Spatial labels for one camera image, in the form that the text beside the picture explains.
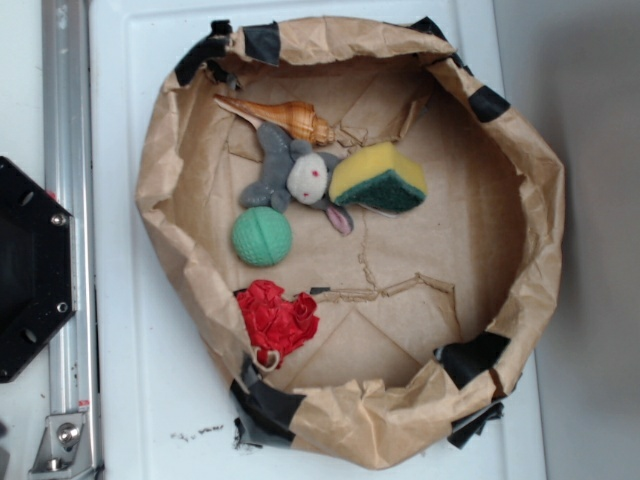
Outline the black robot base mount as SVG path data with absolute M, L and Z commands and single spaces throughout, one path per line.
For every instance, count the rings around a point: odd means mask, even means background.
M 1 159 L 1 382 L 14 381 L 75 311 L 72 220 Z

